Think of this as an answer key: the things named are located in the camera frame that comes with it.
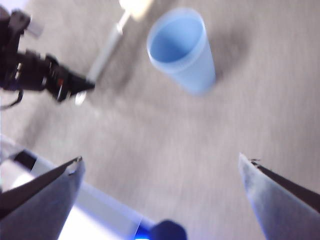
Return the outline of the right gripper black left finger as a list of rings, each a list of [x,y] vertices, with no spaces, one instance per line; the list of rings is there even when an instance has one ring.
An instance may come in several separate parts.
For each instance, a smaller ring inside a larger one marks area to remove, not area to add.
[[[57,240],[78,197],[82,158],[70,160],[0,195],[2,240]]]

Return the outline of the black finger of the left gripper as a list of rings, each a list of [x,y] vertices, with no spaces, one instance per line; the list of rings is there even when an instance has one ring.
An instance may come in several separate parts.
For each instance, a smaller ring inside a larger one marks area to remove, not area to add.
[[[71,70],[67,70],[66,96],[72,97],[95,88],[95,83]]]

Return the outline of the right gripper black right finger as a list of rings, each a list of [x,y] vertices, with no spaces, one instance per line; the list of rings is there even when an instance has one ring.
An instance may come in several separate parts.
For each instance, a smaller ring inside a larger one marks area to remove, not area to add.
[[[238,169],[247,199],[267,240],[318,240],[320,195],[243,153]]]

